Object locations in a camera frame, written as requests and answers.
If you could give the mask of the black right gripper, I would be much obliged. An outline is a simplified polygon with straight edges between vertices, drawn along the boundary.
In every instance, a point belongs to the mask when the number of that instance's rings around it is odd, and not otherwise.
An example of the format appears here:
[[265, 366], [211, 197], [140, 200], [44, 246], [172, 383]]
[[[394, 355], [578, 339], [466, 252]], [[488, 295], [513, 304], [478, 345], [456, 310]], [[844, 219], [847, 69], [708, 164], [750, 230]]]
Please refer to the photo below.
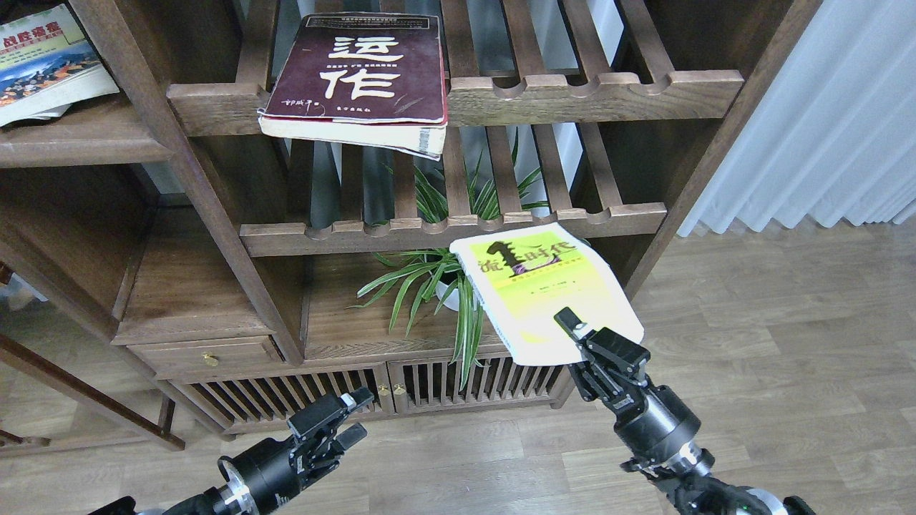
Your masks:
[[651, 353], [608, 327], [595, 330], [570, 309], [554, 320], [589, 364], [569, 364], [583, 400], [600, 400], [615, 414], [614, 431], [633, 456], [621, 467], [645, 476], [709, 476], [712, 453], [694, 442], [701, 422], [667, 385], [645, 372]]

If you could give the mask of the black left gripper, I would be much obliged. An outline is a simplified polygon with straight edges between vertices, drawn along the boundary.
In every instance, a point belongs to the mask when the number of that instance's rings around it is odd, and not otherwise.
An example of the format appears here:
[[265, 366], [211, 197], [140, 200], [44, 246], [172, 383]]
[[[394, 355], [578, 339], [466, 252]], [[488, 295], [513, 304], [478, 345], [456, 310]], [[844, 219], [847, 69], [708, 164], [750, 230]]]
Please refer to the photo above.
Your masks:
[[362, 423], [338, 426], [369, 406], [367, 387], [328, 393], [288, 419], [292, 436], [265, 438], [238, 456], [217, 460], [226, 484], [217, 489], [218, 514], [271, 514], [339, 466], [339, 460], [369, 432]]

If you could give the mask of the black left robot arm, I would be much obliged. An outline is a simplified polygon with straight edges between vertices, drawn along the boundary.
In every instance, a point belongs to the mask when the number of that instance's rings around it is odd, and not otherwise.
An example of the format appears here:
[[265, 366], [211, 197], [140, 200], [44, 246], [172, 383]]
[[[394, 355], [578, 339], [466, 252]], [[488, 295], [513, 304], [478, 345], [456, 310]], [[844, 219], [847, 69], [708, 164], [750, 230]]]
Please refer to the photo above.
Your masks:
[[374, 395], [367, 387], [341, 396], [327, 394], [288, 419], [291, 436], [265, 438], [238, 456], [222, 456], [226, 484], [209, 488], [165, 511], [167, 514], [271, 514], [339, 466], [346, 450], [367, 435], [356, 423], [339, 426]]

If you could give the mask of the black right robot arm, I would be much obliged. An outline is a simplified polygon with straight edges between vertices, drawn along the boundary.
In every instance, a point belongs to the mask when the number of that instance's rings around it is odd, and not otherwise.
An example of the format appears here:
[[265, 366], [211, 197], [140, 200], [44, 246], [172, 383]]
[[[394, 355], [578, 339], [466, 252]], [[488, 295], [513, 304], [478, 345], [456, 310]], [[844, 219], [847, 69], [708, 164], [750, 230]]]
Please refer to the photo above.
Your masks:
[[570, 309], [554, 317], [583, 355], [569, 371], [583, 400], [615, 414], [614, 431], [633, 453], [622, 470], [657, 486], [681, 514], [811, 514], [799, 496], [724, 483], [712, 474], [713, 454], [697, 446], [700, 420], [667, 385], [645, 372], [650, 351], [614, 330], [586, 325]]

